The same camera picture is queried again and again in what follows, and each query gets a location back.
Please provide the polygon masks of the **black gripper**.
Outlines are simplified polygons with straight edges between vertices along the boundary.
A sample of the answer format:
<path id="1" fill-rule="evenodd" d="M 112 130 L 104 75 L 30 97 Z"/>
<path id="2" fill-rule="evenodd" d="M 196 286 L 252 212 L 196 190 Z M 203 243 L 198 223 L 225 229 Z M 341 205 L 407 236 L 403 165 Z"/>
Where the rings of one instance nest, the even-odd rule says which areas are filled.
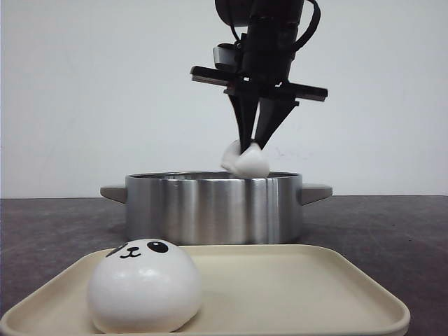
<path id="1" fill-rule="evenodd" d="M 291 64 L 296 52 L 316 31 L 316 21 L 298 35 L 298 23 L 281 22 L 268 17 L 252 17 L 247 32 L 239 41 L 222 43 L 213 49 L 215 67 L 193 66 L 194 81 L 243 90 L 259 97 L 302 98 L 323 102 L 328 91 L 322 87 L 289 81 Z M 252 142 L 252 132 L 258 108 L 258 98 L 230 95 L 239 131 L 240 153 Z M 260 114 L 255 142 L 263 149 L 273 133 L 298 105 L 295 100 L 260 98 Z"/>

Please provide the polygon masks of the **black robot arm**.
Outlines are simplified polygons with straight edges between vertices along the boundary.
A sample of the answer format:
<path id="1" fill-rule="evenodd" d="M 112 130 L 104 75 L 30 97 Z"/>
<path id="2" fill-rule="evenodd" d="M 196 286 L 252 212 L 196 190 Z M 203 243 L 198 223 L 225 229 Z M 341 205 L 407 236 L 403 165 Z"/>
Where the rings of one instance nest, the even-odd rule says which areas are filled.
<path id="1" fill-rule="evenodd" d="M 328 91 L 301 85 L 288 76 L 296 52 L 314 35 L 321 10 L 313 1 L 308 28 L 298 33 L 303 1 L 216 1 L 216 11 L 233 32 L 234 43 L 213 49 L 214 67 L 194 66 L 197 82 L 225 87 L 238 124 L 240 152 L 252 143 L 264 148 L 300 99 L 324 101 Z"/>

